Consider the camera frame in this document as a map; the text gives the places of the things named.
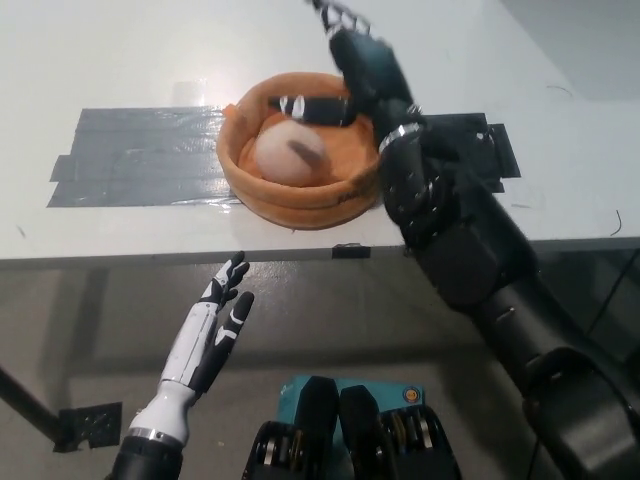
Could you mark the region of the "robot right black hand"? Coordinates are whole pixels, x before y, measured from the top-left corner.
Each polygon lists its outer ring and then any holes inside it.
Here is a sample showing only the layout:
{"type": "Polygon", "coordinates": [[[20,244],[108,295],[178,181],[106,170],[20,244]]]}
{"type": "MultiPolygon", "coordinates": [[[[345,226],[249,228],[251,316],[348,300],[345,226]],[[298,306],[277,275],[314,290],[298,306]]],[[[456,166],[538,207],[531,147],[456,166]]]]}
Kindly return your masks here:
{"type": "Polygon", "coordinates": [[[380,152],[393,144],[418,142],[425,121],[391,46],[347,6],[337,1],[310,5],[322,21],[347,92],[271,96],[268,106],[300,123],[324,127],[345,128],[365,116],[380,152]]]}

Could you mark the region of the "robot left white hand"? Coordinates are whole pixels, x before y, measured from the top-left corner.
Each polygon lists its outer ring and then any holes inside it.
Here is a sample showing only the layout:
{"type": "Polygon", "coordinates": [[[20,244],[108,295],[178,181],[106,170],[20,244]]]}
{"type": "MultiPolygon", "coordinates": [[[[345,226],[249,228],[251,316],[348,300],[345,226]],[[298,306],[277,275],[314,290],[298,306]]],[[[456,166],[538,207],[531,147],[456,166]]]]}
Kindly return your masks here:
{"type": "Polygon", "coordinates": [[[249,270],[240,251],[213,276],[176,336],[154,398],[132,420],[127,434],[184,447],[188,412],[211,388],[228,360],[255,296],[237,287],[249,270]]]}

